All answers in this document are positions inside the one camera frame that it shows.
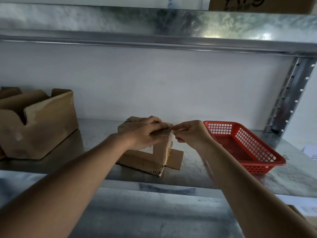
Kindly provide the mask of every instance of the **person's left hand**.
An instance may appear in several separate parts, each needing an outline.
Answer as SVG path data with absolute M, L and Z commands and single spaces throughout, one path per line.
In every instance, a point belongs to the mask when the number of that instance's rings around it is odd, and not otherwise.
M 126 130 L 118 135 L 127 145 L 127 149 L 140 150 L 168 139 L 168 135 L 150 135 L 153 131 L 168 127 L 170 125 L 162 123 L 158 117 L 150 116 L 132 122 Z

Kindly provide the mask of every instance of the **person's left arm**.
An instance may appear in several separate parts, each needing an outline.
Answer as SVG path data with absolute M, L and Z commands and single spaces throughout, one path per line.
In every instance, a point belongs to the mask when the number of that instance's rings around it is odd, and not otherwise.
M 166 139 L 150 133 L 167 127 L 141 119 L 47 175 L 0 210 L 0 237 L 67 237 L 120 156 Z

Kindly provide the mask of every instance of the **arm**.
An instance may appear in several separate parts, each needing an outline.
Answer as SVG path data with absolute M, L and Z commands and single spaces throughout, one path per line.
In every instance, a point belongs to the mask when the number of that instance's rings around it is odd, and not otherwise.
M 162 128 L 152 116 L 132 123 L 41 179 L 0 210 L 0 237 L 67 237 L 120 156 L 161 142 L 167 136 L 150 133 Z
M 205 159 L 239 225 L 248 237 L 317 237 L 317 231 L 267 190 L 208 133 L 201 121 L 173 127 L 178 142 L 186 142 Z

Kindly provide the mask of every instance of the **person's right arm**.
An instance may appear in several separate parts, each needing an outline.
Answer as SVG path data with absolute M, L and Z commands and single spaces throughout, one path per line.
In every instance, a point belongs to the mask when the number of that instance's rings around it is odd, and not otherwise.
M 218 144 L 199 120 L 175 125 L 185 142 L 205 159 L 247 238 L 317 237 L 317 231 L 256 180 Z

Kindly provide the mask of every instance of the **red plastic basket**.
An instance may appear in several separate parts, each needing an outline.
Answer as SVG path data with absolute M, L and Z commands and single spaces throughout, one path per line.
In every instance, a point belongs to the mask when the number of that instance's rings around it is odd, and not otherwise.
M 243 125 L 235 122 L 204 121 L 206 128 L 251 174 L 266 174 L 286 160 Z

